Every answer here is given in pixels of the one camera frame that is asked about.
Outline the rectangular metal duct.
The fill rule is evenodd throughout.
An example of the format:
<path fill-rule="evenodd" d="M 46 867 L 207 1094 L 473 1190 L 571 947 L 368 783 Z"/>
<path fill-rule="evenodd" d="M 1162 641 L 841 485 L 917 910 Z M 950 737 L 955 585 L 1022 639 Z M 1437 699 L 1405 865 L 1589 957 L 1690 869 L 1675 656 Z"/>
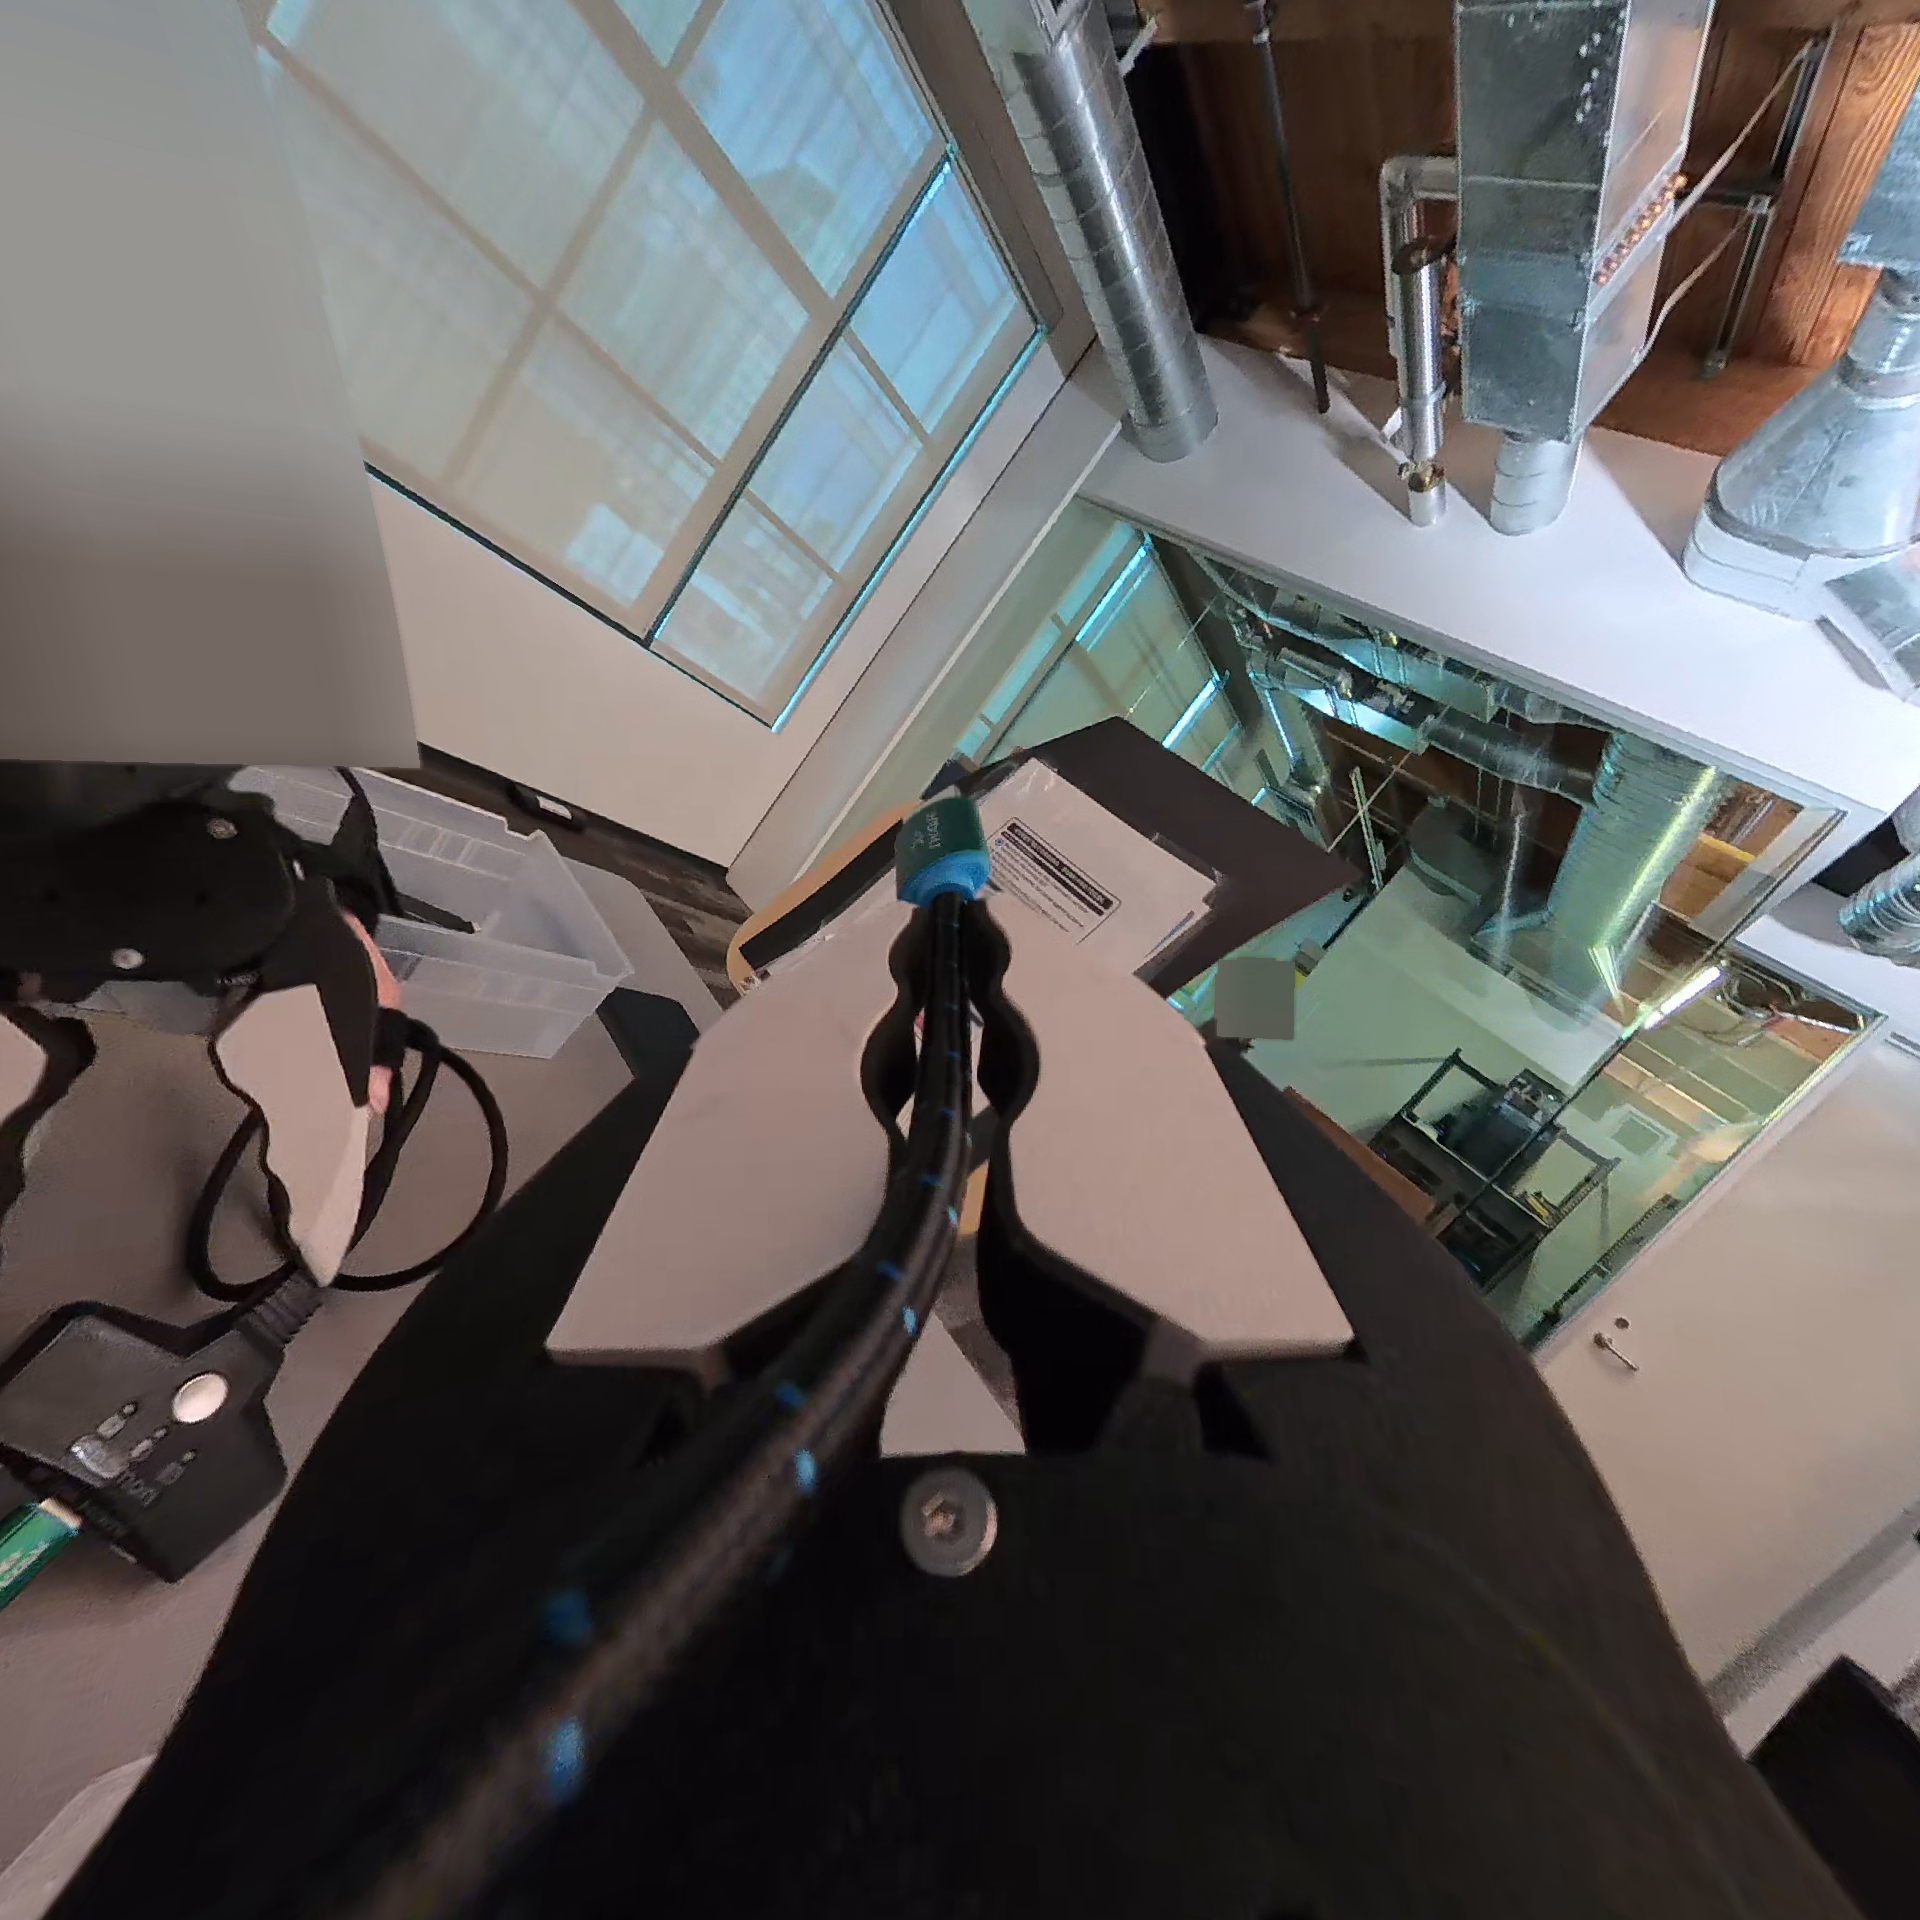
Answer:
<path fill-rule="evenodd" d="M 1453 8 L 1459 411 L 1487 520 L 1528 538 L 1639 368 L 1683 198 L 1711 3 Z"/>

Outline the interior glass window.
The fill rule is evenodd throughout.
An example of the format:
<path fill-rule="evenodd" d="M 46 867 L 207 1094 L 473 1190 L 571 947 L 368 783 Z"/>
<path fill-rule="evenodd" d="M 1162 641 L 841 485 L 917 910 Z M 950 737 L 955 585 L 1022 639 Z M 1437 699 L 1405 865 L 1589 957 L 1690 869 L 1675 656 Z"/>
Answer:
<path fill-rule="evenodd" d="M 1294 978 L 1253 1064 L 1528 1350 L 1885 1025 L 1736 943 L 1825 807 L 1431 639 L 1073 499 L 989 658 L 965 763 L 1117 719 L 1349 869 L 1235 937 Z"/>

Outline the clear plastic bin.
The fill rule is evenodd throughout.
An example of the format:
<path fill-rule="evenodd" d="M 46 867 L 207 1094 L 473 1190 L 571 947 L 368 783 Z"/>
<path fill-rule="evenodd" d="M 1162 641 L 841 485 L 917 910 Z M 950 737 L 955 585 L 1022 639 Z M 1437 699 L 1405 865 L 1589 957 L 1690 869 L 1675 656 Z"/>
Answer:
<path fill-rule="evenodd" d="M 374 944 L 399 1008 L 462 1051 L 547 1061 L 633 968 L 542 833 L 357 771 L 399 899 Z"/>

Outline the silver insulated pipe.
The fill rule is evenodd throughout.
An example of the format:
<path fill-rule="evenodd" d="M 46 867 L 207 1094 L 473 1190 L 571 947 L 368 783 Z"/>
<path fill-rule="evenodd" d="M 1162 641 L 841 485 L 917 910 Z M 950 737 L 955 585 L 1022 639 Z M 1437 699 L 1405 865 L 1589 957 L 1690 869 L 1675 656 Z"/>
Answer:
<path fill-rule="evenodd" d="M 1425 232 L 1424 208 L 1453 205 L 1456 186 L 1451 155 L 1394 155 L 1378 179 L 1382 312 L 1398 394 L 1382 437 L 1395 459 L 1405 518 L 1421 530 L 1449 505 L 1443 295 L 1451 261 L 1451 242 Z"/>

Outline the black ceiling pipe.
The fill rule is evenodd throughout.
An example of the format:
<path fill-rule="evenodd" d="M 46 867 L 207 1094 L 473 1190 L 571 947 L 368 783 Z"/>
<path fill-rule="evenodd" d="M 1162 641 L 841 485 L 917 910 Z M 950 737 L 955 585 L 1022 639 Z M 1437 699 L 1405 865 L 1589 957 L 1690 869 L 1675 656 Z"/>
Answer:
<path fill-rule="evenodd" d="M 1285 222 L 1286 251 L 1286 291 L 1294 319 L 1302 334 L 1306 357 L 1312 405 L 1318 416 L 1330 411 L 1327 359 L 1323 343 L 1323 304 L 1315 294 L 1312 263 L 1305 246 L 1302 214 L 1291 175 L 1289 130 L 1281 103 L 1279 72 L 1274 62 L 1274 8 L 1271 3 L 1246 3 L 1246 18 L 1249 43 L 1254 49 L 1254 66 L 1261 87 L 1261 109 L 1266 135 L 1272 154 L 1274 184 L 1279 193 L 1279 214 Z"/>

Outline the tapered round metal duct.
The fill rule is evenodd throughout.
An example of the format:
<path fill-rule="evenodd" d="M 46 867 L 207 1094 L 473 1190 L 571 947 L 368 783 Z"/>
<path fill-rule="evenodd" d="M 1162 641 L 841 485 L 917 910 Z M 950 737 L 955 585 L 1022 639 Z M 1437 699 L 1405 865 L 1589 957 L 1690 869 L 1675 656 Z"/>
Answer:
<path fill-rule="evenodd" d="M 1827 630 L 1918 698 L 1918 130 L 1909 106 L 1845 234 L 1877 270 L 1834 362 L 1719 459 L 1682 555 L 1690 585 Z"/>

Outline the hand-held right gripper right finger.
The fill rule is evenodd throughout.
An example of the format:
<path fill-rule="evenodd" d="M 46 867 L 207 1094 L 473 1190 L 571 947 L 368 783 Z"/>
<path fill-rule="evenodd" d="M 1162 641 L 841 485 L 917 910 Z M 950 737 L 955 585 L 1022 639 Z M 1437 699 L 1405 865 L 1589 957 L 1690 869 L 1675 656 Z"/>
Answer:
<path fill-rule="evenodd" d="M 976 1290 L 1031 1450 L 1089 1450 L 1134 1387 L 1344 1360 L 1353 1325 L 1207 1046 L 1013 903 L 966 910 L 993 1114 Z"/>

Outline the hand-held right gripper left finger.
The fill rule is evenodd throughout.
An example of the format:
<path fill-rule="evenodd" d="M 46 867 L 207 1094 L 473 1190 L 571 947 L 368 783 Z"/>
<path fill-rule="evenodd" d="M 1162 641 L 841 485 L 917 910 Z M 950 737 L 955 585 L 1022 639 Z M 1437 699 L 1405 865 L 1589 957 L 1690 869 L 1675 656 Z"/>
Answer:
<path fill-rule="evenodd" d="M 730 1337 L 856 1254 L 904 1150 L 914 931 L 885 897 L 703 1032 L 546 1337 L 552 1360 L 717 1386 Z"/>

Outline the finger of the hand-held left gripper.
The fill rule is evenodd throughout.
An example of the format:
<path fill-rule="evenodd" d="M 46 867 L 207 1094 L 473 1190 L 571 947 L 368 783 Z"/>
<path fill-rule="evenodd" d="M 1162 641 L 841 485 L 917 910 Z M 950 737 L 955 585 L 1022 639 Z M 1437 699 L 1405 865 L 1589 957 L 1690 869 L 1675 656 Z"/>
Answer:
<path fill-rule="evenodd" d="M 81 1021 L 2 1008 L 2 1216 L 24 1190 L 41 1125 L 90 1064 L 94 1038 Z"/>
<path fill-rule="evenodd" d="M 368 961 L 328 961 L 314 981 L 255 985 L 207 1040 L 216 1074 L 258 1125 L 281 1261 L 322 1290 L 341 1279 L 362 1205 L 374 1040 Z"/>

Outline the person's left hand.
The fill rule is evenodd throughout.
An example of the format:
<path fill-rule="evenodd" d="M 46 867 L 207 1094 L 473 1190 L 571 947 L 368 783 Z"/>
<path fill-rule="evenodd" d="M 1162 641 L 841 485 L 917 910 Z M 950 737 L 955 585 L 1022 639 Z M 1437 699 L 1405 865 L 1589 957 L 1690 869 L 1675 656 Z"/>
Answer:
<path fill-rule="evenodd" d="M 347 925 L 347 931 L 365 954 L 368 970 L 374 983 L 376 1016 L 371 1061 L 368 1070 L 368 1106 L 371 1115 L 383 1118 L 392 1103 L 392 1079 L 405 1056 L 405 1018 L 399 1013 L 399 985 L 387 968 L 387 961 L 371 943 L 368 927 L 353 912 L 349 912 L 349 909 L 342 909 L 342 919 Z"/>

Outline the dark block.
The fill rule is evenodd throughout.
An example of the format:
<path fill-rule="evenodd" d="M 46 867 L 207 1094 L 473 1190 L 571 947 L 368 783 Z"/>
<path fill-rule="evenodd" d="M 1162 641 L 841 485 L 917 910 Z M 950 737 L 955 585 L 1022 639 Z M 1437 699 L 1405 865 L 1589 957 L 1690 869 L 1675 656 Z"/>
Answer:
<path fill-rule="evenodd" d="M 1863 1917 L 1918 1917 L 1914 1689 L 1839 1657 L 1747 1762 Z"/>

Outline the large grid window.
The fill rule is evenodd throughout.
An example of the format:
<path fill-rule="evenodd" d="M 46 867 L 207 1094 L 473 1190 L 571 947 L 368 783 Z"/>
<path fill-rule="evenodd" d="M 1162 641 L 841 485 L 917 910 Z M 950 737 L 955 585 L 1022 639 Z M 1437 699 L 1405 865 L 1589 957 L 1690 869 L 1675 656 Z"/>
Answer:
<path fill-rule="evenodd" d="M 241 18 L 371 474 L 779 729 L 1045 331 L 885 6 Z"/>

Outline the spiral metal duct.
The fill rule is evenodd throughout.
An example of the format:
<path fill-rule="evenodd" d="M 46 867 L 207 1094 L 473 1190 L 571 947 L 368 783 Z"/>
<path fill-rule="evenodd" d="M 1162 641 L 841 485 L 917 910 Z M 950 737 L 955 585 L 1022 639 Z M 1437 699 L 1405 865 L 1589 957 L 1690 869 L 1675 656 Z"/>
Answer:
<path fill-rule="evenodd" d="M 1127 437 L 1146 463 L 1177 465 L 1215 433 L 1215 400 L 1106 8 L 965 13 L 1106 354 Z"/>

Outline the wooden board with rounded corners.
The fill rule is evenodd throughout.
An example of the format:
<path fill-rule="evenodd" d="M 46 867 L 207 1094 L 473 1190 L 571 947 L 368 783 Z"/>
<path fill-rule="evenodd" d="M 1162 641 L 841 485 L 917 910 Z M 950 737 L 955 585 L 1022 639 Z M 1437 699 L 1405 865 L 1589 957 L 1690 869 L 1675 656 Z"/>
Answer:
<path fill-rule="evenodd" d="M 727 949 L 727 981 L 737 994 L 891 878 L 902 816 L 902 807 L 871 816 L 737 927 Z"/>

